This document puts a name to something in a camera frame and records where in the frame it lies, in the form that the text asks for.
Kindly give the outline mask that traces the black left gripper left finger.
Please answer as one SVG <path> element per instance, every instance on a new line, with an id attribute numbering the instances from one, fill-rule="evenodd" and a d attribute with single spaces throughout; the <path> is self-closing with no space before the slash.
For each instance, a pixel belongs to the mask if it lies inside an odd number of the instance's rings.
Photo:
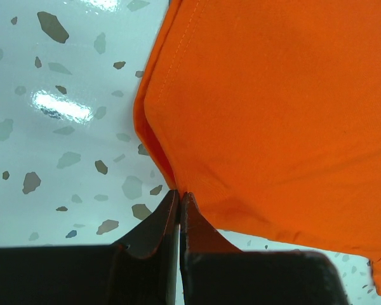
<path id="1" fill-rule="evenodd" d="M 109 245 L 0 248 L 0 304 L 174 304 L 179 195 Z"/>

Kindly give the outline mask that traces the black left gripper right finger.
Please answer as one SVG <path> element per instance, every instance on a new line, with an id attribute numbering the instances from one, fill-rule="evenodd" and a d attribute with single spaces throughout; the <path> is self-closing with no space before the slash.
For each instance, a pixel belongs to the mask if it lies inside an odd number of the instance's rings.
<path id="1" fill-rule="evenodd" d="M 226 240 L 184 194 L 180 271 L 186 304 L 347 304 L 334 265 L 314 251 L 245 252 Z"/>

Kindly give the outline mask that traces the orange t shirt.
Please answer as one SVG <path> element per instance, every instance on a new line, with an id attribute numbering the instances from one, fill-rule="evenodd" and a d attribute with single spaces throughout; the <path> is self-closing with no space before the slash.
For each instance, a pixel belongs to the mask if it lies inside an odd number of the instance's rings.
<path id="1" fill-rule="evenodd" d="M 215 227 L 366 257 L 381 295 L 381 1 L 172 1 L 133 121 Z"/>

